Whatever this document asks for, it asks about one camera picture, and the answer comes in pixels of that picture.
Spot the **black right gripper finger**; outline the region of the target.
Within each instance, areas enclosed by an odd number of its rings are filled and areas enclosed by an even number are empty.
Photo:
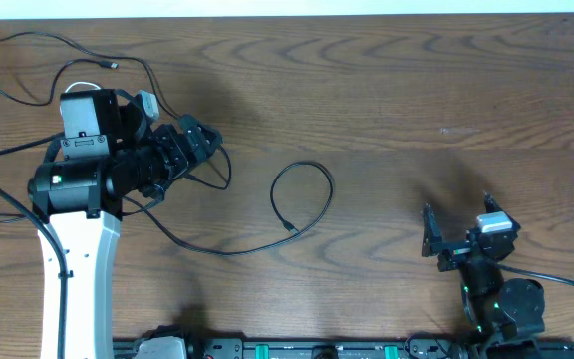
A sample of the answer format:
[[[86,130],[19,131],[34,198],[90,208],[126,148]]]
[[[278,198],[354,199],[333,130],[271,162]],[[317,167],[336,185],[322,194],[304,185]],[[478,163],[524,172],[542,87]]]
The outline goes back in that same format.
[[[486,213],[502,212],[501,206],[490,192],[484,194],[483,204]]]
[[[432,207],[426,203],[423,207],[424,234],[421,249],[422,257],[436,256],[442,245],[441,231],[437,225]]]

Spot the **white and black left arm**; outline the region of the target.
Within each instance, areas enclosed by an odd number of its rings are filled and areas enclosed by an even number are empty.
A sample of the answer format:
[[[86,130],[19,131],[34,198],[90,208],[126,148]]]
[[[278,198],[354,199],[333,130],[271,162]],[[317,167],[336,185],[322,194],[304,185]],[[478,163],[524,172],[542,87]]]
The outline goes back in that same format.
[[[206,162],[221,133],[191,115],[157,126],[155,95],[93,89],[60,97],[63,157],[29,180],[44,265],[43,358],[110,358],[112,275],[132,191],[162,200]]]

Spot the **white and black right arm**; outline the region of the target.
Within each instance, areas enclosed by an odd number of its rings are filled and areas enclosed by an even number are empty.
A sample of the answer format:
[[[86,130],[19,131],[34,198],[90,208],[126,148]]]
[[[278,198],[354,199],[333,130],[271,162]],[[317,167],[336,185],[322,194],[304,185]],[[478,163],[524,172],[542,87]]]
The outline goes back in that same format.
[[[534,336],[545,324],[544,290],[531,279],[506,280],[500,262],[514,250],[520,224],[495,198],[484,196],[485,213],[465,239],[447,242],[429,204],[423,208],[421,256],[437,258],[441,272],[456,270],[461,278],[464,311],[476,330],[461,340],[470,358],[540,358]]]

